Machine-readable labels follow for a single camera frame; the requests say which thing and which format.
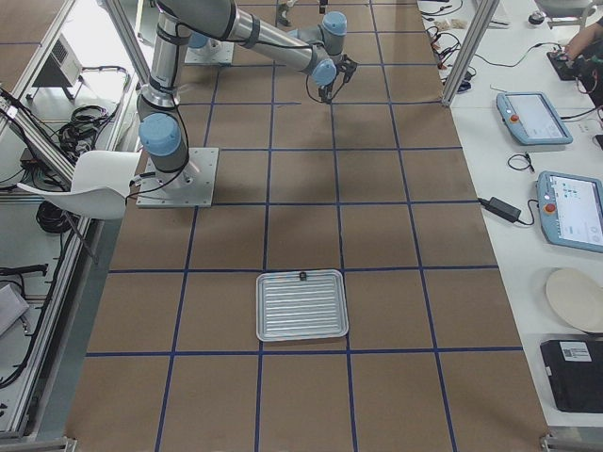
person's arm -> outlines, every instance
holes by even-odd
[[[595,40],[603,37],[603,24],[595,22],[578,32],[565,46],[565,53],[570,60],[574,60],[582,51]]]

ribbed aluminum tray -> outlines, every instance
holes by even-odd
[[[260,275],[256,306],[261,341],[322,339],[348,332],[343,276],[337,270]]]

white chair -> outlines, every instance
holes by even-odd
[[[586,26],[586,19],[596,11],[603,0],[535,0],[538,8],[546,14],[548,26]]]
[[[29,193],[43,197],[56,207],[95,219],[122,218],[130,181],[140,153],[89,151],[83,153],[73,171],[71,191],[45,191],[17,184]]]

white table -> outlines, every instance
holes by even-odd
[[[488,29],[478,49],[479,55],[493,62],[513,64],[533,44],[556,41],[545,24],[528,23],[528,16],[536,9],[533,1],[501,2],[512,19],[512,26]],[[423,10],[434,9],[432,2],[419,2],[419,5]],[[463,8],[450,18],[470,20],[474,11],[473,2],[465,0]],[[464,30],[450,32],[463,40]],[[445,46],[453,42],[451,37],[441,41]],[[603,133],[603,129],[595,113],[567,123],[574,137],[572,144],[530,148],[513,140],[497,112],[495,98],[499,91],[495,89],[542,91],[562,116],[593,107],[590,98],[580,94],[574,82],[559,80],[546,58],[546,51],[552,48],[552,45],[544,45],[530,51],[514,68],[490,66],[474,57],[471,66],[478,74],[471,81],[472,89],[457,95],[451,108],[478,196],[486,199],[495,196],[520,208],[524,221],[530,220],[527,201],[535,198],[539,172],[554,170],[603,179],[603,150],[593,141],[593,136]],[[535,173],[507,167],[507,159],[512,154],[525,151],[530,151]],[[540,345],[548,339],[584,337],[584,333],[565,324],[550,308],[545,293],[546,279],[556,268],[572,267],[603,286],[603,255],[548,244],[538,218],[534,226],[527,228],[512,225],[485,210],[483,215],[547,423],[551,427],[603,427],[603,414],[566,413],[556,409],[540,353]]]

black box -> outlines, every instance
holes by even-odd
[[[540,350],[559,410],[603,412],[603,342],[548,341]]]

